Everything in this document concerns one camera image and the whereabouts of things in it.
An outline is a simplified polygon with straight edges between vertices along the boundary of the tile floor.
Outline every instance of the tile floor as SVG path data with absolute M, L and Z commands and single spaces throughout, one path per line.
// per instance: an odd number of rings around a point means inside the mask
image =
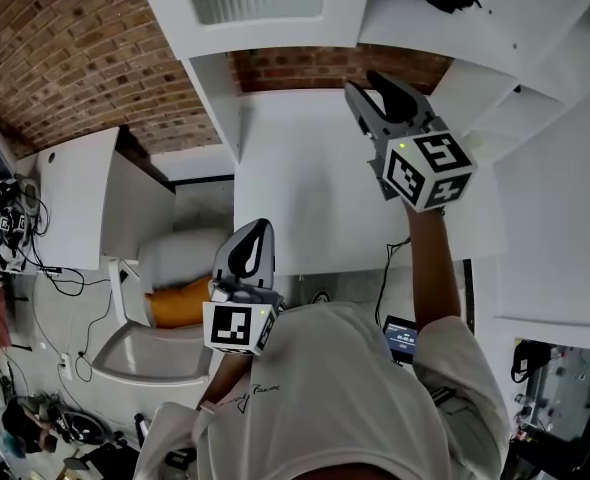
M 220 225 L 232 229 L 233 182 L 203 183 L 185 185 L 177 188 L 175 209 L 175 230 Z M 375 304 L 380 289 L 383 271 L 350 272 L 305 277 L 278 277 L 275 288 L 284 295 L 286 304 L 295 307 L 307 303 L 319 288 L 327 289 L 334 300 L 348 300 L 357 303 L 364 311 L 374 315 Z M 87 281 L 107 277 L 105 269 L 97 272 L 84 272 Z M 457 268 L 458 285 L 463 296 L 463 269 Z M 26 294 L 34 302 L 37 318 L 44 334 L 48 336 L 58 352 L 67 351 L 73 359 L 83 350 L 86 342 L 88 324 L 105 311 L 109 299 L 109 284 L 101 283 L 87 287 L 79 297 L 65 297 L 55 291 L 44 276 L 22 277 L 17 283 L 18 295 Z M 123 287 L 129 315 L 143 319 L 143 305 L 138 286 L 127 280 Z M 394 268 L 389 271 L 388 283 L 381 304 L 381 318 L 387 314 L 412 319 L 412 282 L 409 268 Z M 26 376 L 25 386 L 22 376 L 14 367 L 15 385 L 20 394 L 59 392 L 71 406 L 79 403 L 86 410 L 103 417 L 114 430 L 123 430 L 133 442 L 135 429 L 133 416 L 142 413 L 152 417 L 155 408 L 170 400 L 194 405 L 204 387 L 197 388 L 147 388 L 132 387 L 110 379 L 94 375 L 91 382 L 83 382 L 74 375 L 73 380 L 63 380 L 70 394 L 67 394 L 58 378 L 58 355 L 36 326 L 31 303 L 18 303 L 16 322 L 12 333 L 14 343 L 30 345 L 32 352 L 11 349 L 9 355 L 17 362 Z M 93 326 L 88 348 L 92 359 L 105 341 L 118 329 L 119 325 L 113 310 L 106 319 Z M 0 367 L 4 358 L 0 356 Z M 80 361 L 80 374 L 87 377 L 89 369 Z M 61 470 L 62 459 L 70 456 L 72 447 L 59 446 L 58 452 L 35 454 L 29 460 L 13 460 L 18 473 L 26 474 L 31 468 L 44 478 L 55 478 Z

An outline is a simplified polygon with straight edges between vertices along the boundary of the shoe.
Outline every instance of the shoe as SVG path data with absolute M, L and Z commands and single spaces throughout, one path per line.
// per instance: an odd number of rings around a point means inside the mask
M 311 304 L 327 304 L 330 301 L 331 301 L 330 294 L 326 290 L 319 290 L 315 294 L 315 296 L 313 297 Z

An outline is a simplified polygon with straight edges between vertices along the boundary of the shirt sleeve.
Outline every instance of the shirt sleeve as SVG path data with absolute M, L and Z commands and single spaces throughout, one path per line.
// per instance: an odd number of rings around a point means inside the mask
M 510 439 L 508 413 L 486 358 L 461 318 L 442 318 L 422 329 L 413 367 L 440 411 L 453 459 L 474 478 L 499 478 Z

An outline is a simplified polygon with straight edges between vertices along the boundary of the orange cushion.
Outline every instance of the orange cushion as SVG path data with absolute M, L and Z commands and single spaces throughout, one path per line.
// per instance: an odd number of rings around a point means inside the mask
M 211 276 L 206 276 L 183 288 L 169 288 L 145 294 L 157 327 L 174 329 L 201 324 L 202 302 L 211 300 L 208 293 L 208 282 L 211 279 Z

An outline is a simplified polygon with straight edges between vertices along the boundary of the smartphone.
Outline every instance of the smartphone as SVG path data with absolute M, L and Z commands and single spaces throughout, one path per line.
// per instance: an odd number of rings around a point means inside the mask
M 413 364 L 417 346 L 417 324 L 410 320 L 388 315 L 384 323 L 384 336 L 397 363 Z

